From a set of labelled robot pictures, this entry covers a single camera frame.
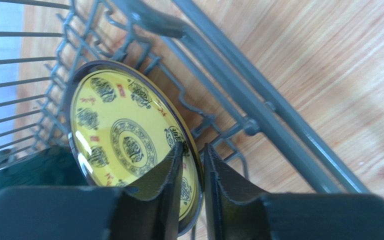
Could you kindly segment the yellow patterned plate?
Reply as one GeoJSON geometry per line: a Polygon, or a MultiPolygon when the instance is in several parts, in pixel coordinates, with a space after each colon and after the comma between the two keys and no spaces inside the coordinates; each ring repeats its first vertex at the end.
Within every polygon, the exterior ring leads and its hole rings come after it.
{"type": "Polygon", "coordinates": [[[88,184],[125,187],[182,143],[180,235],[197,221],[203,167],[194,138],[174,104],[145,75],[112,60],[79,67],[67,83],[68,141],[88,184]]]}

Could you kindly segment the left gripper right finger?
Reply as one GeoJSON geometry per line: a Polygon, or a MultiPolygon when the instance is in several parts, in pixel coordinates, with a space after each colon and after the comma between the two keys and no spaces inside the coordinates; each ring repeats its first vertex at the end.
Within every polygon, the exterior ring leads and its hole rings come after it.
{"type": "Polygon", "coordinates": [[[384,240],[384,199],[375,194],[270,193],[203,149],[210,240],[384,240]]]}

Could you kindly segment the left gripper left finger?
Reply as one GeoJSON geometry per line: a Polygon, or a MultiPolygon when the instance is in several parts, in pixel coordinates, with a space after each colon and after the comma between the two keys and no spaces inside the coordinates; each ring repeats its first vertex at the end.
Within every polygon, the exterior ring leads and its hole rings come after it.
{"type": "Polygon", "coordinates": [[[18,185],[0,190],[0,240],[175,240],[182,144],[125,187],[18,185]]]}

